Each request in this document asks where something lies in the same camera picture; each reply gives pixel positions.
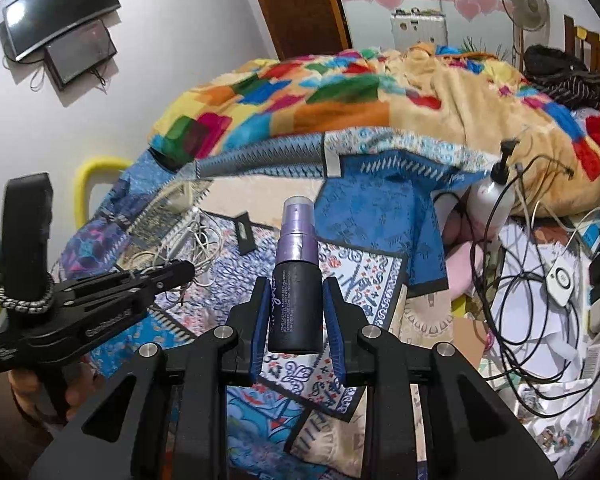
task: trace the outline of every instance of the white spray bottle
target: white spray bottle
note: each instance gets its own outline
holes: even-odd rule
[[[517,139],[507,139],[500,143],[500,153],[502,158],[493,165],[491,169],[491,176],[480,181],[478,184],[474,184],[469,192],[469,199],[467,201],[467,214],[469,220],[474,226],[475,237],[477,240],[486,238],[487,240],[493,240],[498,236],[500,229],[507,221],[513,208],[513,204],[516,201],[516,193],[513,186],[507,189],[507,192],[500,200],[498,207],[496,208],[491,223],[489,224],[489,230],[485,236],[485,227],[491,216],[491,211],[496,205],[500,195],[504,191],[509,179],[509,168],[507,166],[507,159],[513,153],[516,145],[520,141]]]

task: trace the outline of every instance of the wooden bed headboard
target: wooden bed headboard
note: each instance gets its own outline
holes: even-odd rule
[[[585,60],[585,50],[591,50],[589,69],[600,72],[600,35],[575,25],[571,16],[564,15],[564,51],[576,56],[576,44],[579,46],[578,56]]]

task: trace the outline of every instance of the door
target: door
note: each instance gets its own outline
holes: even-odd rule
[[[278,57],[350,48],[340,0],[259,0]]]

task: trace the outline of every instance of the spray bottle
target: spray bottle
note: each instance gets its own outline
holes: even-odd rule
[[[496,206],[500,195],[507,185],[509,179],[509,168],[507,159],[513,153],[513,150],[520,141],[517,139],[507,139],[500,143],[500,153],[502,158],[493,165],[490,178],[472,186],[467,201],[467,213],[469,220],[474,226],[475,236],[478,240],[485,237],[485,227],[489,221],[489,216]],[[516,200],[516,193],[511,186],[500,200],[498,207],[493,214],[489,231],[486,234],[487,240],[493,240],[498,236],[500,229],[507,221]]]
[[[285,200],[271,280],[269,351],[322,351],[322,273],[318,266],[314,203],[304,196]]]

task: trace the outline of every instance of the blue gripper pad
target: blue gripper pad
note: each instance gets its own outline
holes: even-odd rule
[[[322,306],[324,309],[324,321],[327,324],[327,336],[329,338],[329,349],[331,351],[331,362],[333,371],[340,383],[345,383],[345,364],[344,364],[344,340],[338,323],[331,286],[328,283],[329,278],[322,282]]]
[[[255,383],[262,370],[262,360],[264,359],[264,343],[267,338],[267,325],[269,324],[269,308],[271,305],[271,284],[268,278],[264,278],[266,283],[262,292],[262,300],[258,310],[258,319],[251,339],[251,365],[249,375]]]

